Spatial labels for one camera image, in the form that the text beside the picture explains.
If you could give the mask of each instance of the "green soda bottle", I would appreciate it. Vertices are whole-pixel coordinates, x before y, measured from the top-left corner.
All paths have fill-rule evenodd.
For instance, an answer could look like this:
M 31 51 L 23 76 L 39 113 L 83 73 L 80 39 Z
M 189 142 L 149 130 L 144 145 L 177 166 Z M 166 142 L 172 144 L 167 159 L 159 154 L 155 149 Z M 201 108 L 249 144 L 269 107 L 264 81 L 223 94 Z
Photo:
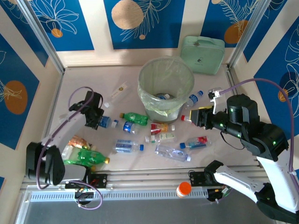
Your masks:
M 148 124 L 148 116 L 140 115 L 138 113 L 121 113 L 120 118 L 123 118 L 127 121 L 130 121 L 132 123 L 146 126 Z
M 82 148 L 78 153 L 78 160 L 81 161 L 82 165 L 84 166 L 100 164 L 103 162 L 108 164 L 110 162 L 110 159 L 108 157 L 103 156 L 102 153 L 86 150 L 84 148 Z

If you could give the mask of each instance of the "trash can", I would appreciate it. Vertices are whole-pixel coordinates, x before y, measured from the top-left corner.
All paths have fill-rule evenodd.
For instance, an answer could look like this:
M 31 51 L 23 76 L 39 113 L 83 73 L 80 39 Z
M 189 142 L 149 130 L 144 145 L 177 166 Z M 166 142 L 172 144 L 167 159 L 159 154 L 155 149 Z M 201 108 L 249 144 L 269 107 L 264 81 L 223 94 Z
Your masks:
M 154 122 L 172 123 L 180 115 L 194 87 L 191 69 L 176 57 L 162 57 L 147 62 L 138 78 L 138 95 Z M 159 95 L 169 94 L 169 99 Z

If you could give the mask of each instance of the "orange bottle cap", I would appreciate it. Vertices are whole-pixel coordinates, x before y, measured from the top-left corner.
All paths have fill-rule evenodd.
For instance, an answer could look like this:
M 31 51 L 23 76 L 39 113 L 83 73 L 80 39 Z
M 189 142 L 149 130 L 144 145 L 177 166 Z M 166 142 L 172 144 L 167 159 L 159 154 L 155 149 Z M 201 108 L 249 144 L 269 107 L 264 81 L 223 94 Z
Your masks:
M 188 182 L 182 182 L 180 183 L 178 189 L 183 195 L 188 195 L 191 193 L 191 184 Z

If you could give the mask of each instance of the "vent grille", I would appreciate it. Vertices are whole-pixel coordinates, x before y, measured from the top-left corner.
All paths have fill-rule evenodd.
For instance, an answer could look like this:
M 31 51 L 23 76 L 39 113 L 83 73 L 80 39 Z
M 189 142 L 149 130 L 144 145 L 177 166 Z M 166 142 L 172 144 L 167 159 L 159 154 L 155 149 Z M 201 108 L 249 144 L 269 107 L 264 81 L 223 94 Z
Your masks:
M 151 200 L 151 199 L 177 199 L 175 190 L 134 190 L 134 191 L 102 191 L 103 200 Z M 193 189 L 186 198 L 208 198 L 207 189 Z M 73 201 L 74 192 L 32 192 L 31 202 L 61 202 Z

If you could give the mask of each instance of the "mint green bag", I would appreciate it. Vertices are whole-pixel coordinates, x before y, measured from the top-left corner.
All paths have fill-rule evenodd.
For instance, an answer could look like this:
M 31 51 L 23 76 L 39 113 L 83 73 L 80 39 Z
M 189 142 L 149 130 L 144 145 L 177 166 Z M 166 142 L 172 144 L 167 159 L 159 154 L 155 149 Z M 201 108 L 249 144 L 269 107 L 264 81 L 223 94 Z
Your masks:
M 181 58 L 193 72 L 215 75 L 224 58 L 223 40 L 203 36 L 184 38 Z

